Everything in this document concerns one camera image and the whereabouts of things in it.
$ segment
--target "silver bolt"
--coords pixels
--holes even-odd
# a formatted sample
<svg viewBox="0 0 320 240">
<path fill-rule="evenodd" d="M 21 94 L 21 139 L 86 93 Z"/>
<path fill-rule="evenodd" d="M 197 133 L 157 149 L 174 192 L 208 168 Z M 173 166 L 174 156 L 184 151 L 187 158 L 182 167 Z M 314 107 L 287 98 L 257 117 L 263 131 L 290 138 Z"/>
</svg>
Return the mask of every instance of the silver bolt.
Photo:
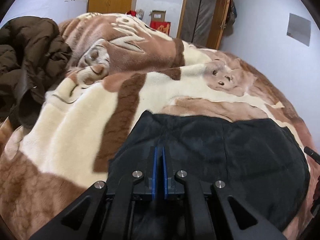
<svg viewBox="0 0 320 240">
<path fill-rule="evenodd" d="M 222 180 L 217 180 L 214 184 L 216 185 L 217 188 L 223 188 L 226 186 L 226 184 Z"/>
<path fill-rule="evenodd" d="M 99 180 L 94 184 L 95 188 L 103 188 L 104 187 L 104 182 Z"/>
<path fill-rule="evenodd" d="M 132 173 L 132 176 L 134 176 L 135 178 L 140 178 L 142 176 L 142 171 L 134 171 Z"/>
<path fill-rule="evenodd" d="M 178 175 L 179 177 L 181 177 L 181 178 L 186 177 L 187 174 L 188 174 L 188 173 L 187 173 L 186 171 L 178 171 L 178 172 L 177 172 L 177 175 Z"/>
</svg>

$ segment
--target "black fabric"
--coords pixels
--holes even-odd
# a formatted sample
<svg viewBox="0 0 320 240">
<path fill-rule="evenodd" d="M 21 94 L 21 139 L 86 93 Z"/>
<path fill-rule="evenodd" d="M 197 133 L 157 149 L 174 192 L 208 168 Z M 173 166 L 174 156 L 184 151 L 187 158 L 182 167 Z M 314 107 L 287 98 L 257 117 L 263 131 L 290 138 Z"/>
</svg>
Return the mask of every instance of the black fabric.
<svg viewBox="0 0 320 240">
<path fill-rule="evenodd" d="M 71 49 L 47 18 L 19 17 L 0 30 L 0 118 L 32 128 L 45 92 L 64 78 Z"/>
<path fill-rule="evenodd" d="M 306 197 L 310 174 L 304 154 L 289 129 L 271 119 L 231 123 L 145 111 L 111 161 L 109 177 L 134 169 L 150 147 L 162 145 L 199 179 L 229 183 L 281 231 Z"/>
</svg>

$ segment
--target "brown and cream blanket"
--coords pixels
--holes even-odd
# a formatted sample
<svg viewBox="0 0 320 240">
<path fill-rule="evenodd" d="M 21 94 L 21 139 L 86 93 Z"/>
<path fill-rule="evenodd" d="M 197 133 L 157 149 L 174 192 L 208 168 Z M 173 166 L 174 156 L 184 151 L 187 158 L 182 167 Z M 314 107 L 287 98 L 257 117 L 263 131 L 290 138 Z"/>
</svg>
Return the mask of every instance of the brown and cream blanket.
<svg viewBox="0 0 320 240">
<path fill-rule="evenodd" d="M 97 180 L 140 115 L 207 115 L 230 122 L 271 118 L 301 148 L 315 149 L 303 120 L 268 79 L 240 58 L 199 49 L 122 14 L 85 14 L 60 24 L 73 50 L 68 76 L 47 93 L 32 130 L 0 128 L 0 214 L 18 239 L 61 212 Z M 320 168 L 300 211 L 283 232 L 309 223 Z"/>
</svg>

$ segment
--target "cartoon pattern on blanket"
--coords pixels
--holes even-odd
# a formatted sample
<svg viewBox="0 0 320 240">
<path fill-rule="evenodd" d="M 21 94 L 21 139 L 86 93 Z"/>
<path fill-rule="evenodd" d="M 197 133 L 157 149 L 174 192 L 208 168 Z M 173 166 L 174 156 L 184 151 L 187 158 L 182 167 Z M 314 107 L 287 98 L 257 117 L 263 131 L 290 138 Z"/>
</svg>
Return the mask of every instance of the cartoon pattern on blanket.
<svg viewBox="0 0 320 240">
<path fill-rule="evenodd" d="M 121 14 L 85 14 L 60 24 L 73 50 L 68 77 L 47 100 L 34 128 L 0 128 L 0 214 L 28 239 L 97 180 L 145 110 L 207 115 L 230 122 L 271 118 L 300 147 L 315 149 L 291 103 L 255 68 L 229 53 L 197 49 Z M 310 170 L 307 197 L 283 232 L 296 239 L 320 170 Z"/>
</svg>

